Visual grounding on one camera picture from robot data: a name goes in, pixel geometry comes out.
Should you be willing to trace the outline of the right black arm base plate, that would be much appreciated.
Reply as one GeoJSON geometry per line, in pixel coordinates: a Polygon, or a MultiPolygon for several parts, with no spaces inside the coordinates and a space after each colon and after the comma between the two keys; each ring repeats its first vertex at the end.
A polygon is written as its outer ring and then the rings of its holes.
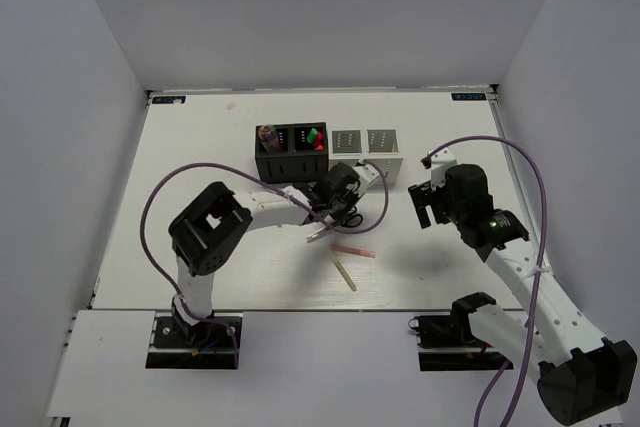
{"type": "Polygon", "coordinates": [[[415,335],[422,372],[497,371],[506,358],[476,338],[464,338],[450,313],[416,315],[408,321],[415,335]]]}

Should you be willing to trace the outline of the black handled scissors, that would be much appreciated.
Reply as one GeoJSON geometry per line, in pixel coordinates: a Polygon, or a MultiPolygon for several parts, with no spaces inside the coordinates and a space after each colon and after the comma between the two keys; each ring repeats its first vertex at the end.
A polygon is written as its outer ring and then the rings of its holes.
{"type": "Polygon", "coordinates": [[[326,237],[327,235],[331,234],[334,231],[335,226],[340,226],[346,229],[355,229],[359,227],[362,224],[362,222],[363,222],[363,216],[358,212],[358,208],[356,206],[353,206],[348,211],[348,213],[344,216],[341,223],[338,223],[337,221],[333,220],[331,222],[331,228],[329,227],[320,228],[316,232],[308,235],[306,237],[306,242],[313,243],[322,239],[323,237],[326,237]]]}

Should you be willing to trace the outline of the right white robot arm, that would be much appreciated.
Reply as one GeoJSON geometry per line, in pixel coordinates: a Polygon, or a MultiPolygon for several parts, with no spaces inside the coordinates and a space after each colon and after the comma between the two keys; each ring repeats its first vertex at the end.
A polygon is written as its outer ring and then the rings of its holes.
{"type": "Polygon", "coordinates": [[[524,370],[547,411],[564,426],[627,402],[635,351],[625,340],[610,341],[555,276],[536,265],[528,231],[512,212],[495,208],[480,166],[449,162],[408,192],[422,227],[453,224],[519,304],[535,309],[532,326],[525,326],[483,292],[462,297],[451,309],[451,331],[459,343],[483,341],[524,370]]]}

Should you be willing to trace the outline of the green cap black highlighter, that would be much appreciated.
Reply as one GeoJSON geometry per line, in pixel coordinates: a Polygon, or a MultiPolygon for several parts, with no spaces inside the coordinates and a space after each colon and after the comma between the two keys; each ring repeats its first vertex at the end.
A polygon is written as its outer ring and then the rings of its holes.
{"type": "Polygon", "coordinates": [[[321,132],[321,131],[318,131],[317,129],[312,128],[312,129],[309,131],[309,133],[308,133],[308,135],[307,135],[307,137],[306,137],[306,142],[307,142],[307,143],[309,143],[309,144],[313,144],[313,145],[314,145],[314,139],[316,138],[316,136],[317,136],[317,134],[318,134],[319,132],[321,132]]]}

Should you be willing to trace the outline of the slim orange pen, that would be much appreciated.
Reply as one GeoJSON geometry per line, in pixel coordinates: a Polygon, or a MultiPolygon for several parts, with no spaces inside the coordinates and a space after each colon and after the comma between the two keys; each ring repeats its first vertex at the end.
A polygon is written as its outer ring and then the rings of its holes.
{"type": "Polygon", "coordinates": [[[330,249],[333,252],[344,253],[344,254],[348,254],[348,255],[355,255],[355,256],[360,256],[360,257],[364,257],[364,258],[375,258],[376,257],[376,253],[373,252],[373,251],[360,249],[360,248],[354,248],[354,247],[347,247],[347,246],[343,246],[343,245],[331,244],[330,245],[330,249]]]}

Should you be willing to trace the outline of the slim yellow pen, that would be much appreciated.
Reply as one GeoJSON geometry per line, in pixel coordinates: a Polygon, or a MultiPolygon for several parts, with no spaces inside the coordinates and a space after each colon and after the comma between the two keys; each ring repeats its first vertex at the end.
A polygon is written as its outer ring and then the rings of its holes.
{"type": "Polygon", "coordinates": [[[334,264],[334,266],[336,267],[337,271],[340,273],[340,275],[343,278],[343,280],[346,282],[346,284],[350,288],[350,290],[352,292],[356,292],[357,291],[356,284],[354,283],[353,279],[351,278],[351,276],[349,275],[349,273],[345,269],[344,265],[340,262],[340,260],[337,258],[337,256],[335,255],[335,253],[333,251],[329,252],[329,257],[330,257],[332,263],[334,264]]]}

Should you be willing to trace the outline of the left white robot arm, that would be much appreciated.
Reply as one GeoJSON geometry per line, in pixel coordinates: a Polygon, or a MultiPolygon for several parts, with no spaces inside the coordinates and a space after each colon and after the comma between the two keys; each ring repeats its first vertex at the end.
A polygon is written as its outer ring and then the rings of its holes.
{"type": "Polygon", "coordinates": [[[271,190],[234,193],[222,182],[205,188],[169,226],[179,288],[172,300],[172,316],[180,338],[200,346],[227,333],[210,321],[213,283],[246,233],[322,220],[343,227],[378,178],[376,170],[362,162],[338,163],[314,184],[294,184],[281,194],[271,190]]]}

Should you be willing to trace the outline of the white double pen holder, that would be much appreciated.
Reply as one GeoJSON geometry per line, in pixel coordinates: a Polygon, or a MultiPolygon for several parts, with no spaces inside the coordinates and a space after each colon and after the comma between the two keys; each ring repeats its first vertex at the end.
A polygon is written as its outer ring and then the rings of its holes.
{"type": "Polygon", "coordinates": [[[329,168],[342,162],[354,166],[367,160],[379,167],[387,184],[396,184],[403,164],[395,129],[332,130],[329,135],[329,168]]]}

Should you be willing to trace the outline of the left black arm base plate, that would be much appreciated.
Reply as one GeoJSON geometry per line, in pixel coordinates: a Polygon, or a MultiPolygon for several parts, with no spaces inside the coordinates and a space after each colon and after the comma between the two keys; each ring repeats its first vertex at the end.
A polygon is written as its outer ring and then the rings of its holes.
{"type": "Polygon", "coordinates": [[[170,314],[154,319],[145,368],[148,370],[236,370],[242,334],[241,316],[220,317],[224,326],[205,324],[188,337],[170,314]]]}

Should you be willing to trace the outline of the black double pen holder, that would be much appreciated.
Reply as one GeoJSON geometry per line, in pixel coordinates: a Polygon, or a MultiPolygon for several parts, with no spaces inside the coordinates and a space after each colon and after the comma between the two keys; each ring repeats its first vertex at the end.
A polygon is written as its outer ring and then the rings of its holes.
{"type": "Polygon", "coordinates": [[[329,170],[328,131],[325,122],[290,123],[273,125],[280,137],[281,152],[266,152],[255,128],[255,163],[258,176],[267,184],[311,183],[329,170]],[[324,135],[324,150],[315,151],[306,142],[309,131],[315,128],[324,135]]]}

